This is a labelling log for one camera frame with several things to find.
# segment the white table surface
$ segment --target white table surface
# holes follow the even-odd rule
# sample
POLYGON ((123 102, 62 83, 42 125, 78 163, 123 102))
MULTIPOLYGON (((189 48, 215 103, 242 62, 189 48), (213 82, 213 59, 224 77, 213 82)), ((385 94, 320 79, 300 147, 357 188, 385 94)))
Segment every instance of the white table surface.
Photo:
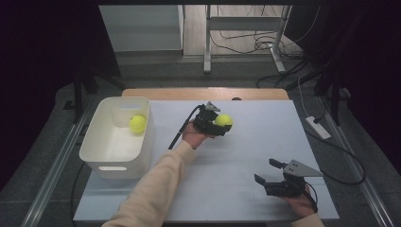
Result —
MULTIPOLYGON (((151 166, 166 151, 191 111, 202 103, 207 100, 150 102, 156 131, 151 166)), ((284 180, 283 170, 269 165, 270 158, 284 163, 294 159, 319 170, 293 102, 213 101, 213 104, 221 108, 220 114, 229 114, 234 125, 225 136, 208 139, 197 149, 198 158, 188 168, 166 221, 295 219, 284 201, 267 196, 263 186, 253 179, 253 174, 258 174, 268 182, 284 180)), ((339 218, 323 178, 305 179, 317 191, 319 216, 339 218)), ((137 180, 102 179, 92 172, 74 220, 109 219, 136 183, 137 180)))

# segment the power strip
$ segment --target power strip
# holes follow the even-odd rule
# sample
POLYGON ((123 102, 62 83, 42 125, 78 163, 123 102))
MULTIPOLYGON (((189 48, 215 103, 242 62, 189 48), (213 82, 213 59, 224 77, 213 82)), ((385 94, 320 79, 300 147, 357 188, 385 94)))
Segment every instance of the power strip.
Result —
POLYGON ((315 117, 309 116, 305 120, 307 124, 309 124, 310 127, 324 140, 328 139, 331 137, 331 135, 324 129, 324 127, 321 125, 321 123, 315 123, 313 120, 315 117))

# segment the white bin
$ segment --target white bin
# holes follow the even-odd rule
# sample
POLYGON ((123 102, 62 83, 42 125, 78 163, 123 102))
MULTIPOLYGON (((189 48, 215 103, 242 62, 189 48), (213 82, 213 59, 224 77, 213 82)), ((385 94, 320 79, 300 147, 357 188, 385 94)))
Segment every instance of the white bin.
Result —
POLYGON ((103 178, 140 178, 148 171, 153 138, 154 122, 147 98, 108 97, 95 111, 79 157, 103 178), (140 134, 133 133, 129 126, 136 114, 148 121, 140 134))

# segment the tennis ball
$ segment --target tennis ball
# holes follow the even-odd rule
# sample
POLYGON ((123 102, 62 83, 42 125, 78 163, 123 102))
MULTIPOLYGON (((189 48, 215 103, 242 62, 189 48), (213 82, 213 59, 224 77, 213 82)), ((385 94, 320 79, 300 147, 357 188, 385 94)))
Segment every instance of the tennis ball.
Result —
POLYGON ((228 114, 220 114, 218 117, 215 119, 215 125, 218 126, 226 126, 226 125, 233 125, 233 118, 229 116, 228 114))
POLYGON ((147 127, 147 119, 142 115, 134 115, 130 119, 130 129, 134 133, 141 133, 147 127))

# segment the white cabinet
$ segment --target white cabinet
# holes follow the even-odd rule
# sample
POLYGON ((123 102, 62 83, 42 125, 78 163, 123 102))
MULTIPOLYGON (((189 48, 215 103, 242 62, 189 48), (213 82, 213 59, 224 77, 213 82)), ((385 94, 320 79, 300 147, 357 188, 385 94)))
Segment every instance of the white cabinet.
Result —
POLYGON ((114 52, 183 49, 183 6, 100 6, 114 52))

